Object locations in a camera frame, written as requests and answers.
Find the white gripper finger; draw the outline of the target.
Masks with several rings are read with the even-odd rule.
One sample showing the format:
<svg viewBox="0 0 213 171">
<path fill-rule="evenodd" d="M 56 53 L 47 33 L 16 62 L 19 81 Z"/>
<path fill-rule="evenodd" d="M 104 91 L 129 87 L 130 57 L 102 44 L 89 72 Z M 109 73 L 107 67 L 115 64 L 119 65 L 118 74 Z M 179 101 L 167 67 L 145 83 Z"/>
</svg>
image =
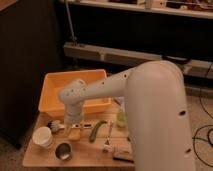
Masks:
<svg viewBox="0 0 213 171">
<path fill-rule="evenodd" d="M 78 128 L 79 130 L 81 130 L 81 131 L 83 130 L 83 124 L 77 124 L 77 126 L 78 126 L 77 128 Z"/>
<path fill-rule="evenodd" d="M 66 127 L 66 133 L 67 133 L 67 134 L 70 134 L 70 132 L 71 132 L 71 126 L 68 125 L 68 126 Z"/>
</svg>

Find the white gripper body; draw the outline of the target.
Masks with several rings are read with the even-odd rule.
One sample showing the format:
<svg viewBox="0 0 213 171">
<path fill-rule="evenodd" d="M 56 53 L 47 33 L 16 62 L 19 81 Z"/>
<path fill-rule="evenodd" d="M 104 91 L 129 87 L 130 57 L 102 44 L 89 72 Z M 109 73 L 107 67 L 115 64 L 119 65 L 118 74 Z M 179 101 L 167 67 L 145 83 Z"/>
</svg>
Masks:
<svg viewBox="0 0 213 171">
<path fill-rule="evenodd" d="M 64 123 L 66 125 L 79 124 L 84 118 L 83 107 L 78 105 L 66 105 L 64 111 Z"/>
</svg>

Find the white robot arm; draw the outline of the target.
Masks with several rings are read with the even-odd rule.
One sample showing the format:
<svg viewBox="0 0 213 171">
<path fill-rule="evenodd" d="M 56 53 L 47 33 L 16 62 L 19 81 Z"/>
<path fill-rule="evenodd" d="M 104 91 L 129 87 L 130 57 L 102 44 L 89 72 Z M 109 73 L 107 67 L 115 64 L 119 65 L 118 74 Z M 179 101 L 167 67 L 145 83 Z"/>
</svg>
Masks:
<svg viewBox="0 0 213 171">
<path fill-rule="evenodd" d="M 77 79 L 59 93 L 64 123 L 83 119 L 87 99 L 125 100 L 135 171 L 196 171 L 184 78 L 172 62 L 160 60 L 94 83 Z"/>
</svg>

